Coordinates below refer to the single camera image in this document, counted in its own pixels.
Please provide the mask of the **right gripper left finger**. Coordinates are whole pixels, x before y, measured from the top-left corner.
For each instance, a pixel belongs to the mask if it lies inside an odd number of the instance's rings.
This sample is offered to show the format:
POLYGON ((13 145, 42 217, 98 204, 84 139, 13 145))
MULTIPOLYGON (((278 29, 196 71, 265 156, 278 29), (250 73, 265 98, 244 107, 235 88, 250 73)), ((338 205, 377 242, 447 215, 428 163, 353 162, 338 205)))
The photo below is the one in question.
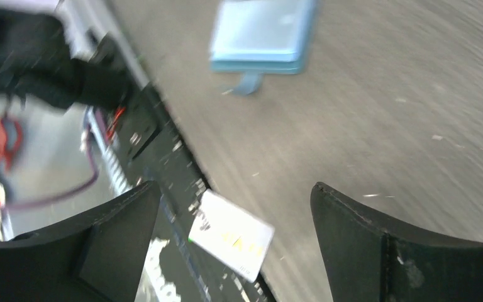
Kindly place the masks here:
POLYGON ((133 301, 161 195, 159 185, 147 181, 0 242, 0 302, 133 301))

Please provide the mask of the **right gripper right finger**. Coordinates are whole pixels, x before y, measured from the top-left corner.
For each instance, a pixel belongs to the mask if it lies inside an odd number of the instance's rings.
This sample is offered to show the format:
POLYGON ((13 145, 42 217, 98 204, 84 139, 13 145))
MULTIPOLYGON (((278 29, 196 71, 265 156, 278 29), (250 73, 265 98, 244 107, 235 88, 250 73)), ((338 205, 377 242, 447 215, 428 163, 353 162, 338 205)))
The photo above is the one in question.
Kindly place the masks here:
POLYGON ((334 301, 483 301, 483 242, 414 226, 323 182, 310 206, 334 301))

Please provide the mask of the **white card with logo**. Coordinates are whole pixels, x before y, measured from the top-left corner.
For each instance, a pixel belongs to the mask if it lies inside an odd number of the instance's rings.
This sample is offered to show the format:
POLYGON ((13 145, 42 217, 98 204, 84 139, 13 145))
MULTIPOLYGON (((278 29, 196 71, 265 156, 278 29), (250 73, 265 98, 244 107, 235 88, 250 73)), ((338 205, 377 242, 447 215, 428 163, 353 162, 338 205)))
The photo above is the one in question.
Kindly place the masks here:
POLYGON ((255 282, 275 228, 216 192, 203 192, 188 240, 255 282))

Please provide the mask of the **blue card holder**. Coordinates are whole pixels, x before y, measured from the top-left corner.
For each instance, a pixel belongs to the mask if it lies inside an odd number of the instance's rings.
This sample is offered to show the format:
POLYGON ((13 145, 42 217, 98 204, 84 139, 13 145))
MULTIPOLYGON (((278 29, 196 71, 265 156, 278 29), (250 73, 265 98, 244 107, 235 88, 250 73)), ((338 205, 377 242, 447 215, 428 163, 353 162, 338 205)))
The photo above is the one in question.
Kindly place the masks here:
POLYGON ((303 71, 318 2, 221 1, 209 48, 211 70, 241 74, 224 94, 246 96, 261 86, 265 74, 303 71))

